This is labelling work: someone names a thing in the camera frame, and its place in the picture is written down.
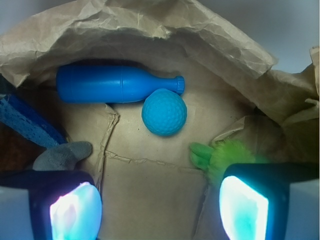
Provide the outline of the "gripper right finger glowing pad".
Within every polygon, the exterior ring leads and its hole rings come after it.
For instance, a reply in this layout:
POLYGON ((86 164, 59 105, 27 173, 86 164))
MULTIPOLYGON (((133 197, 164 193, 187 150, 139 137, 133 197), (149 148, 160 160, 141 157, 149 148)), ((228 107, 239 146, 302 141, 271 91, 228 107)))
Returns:
POLYGON ((219 189, 219 212, 230 240, 318 240, 317 163, 236 163, 219 189))

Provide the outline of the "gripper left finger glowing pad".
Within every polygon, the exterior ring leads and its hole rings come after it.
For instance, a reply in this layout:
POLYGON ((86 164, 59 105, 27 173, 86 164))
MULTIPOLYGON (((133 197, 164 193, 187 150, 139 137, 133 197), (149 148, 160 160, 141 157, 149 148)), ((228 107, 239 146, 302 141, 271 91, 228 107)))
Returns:
POLYGON ((102 198, 82 170, 22 170, 0 174, 2 240, 95 240, 102 198))

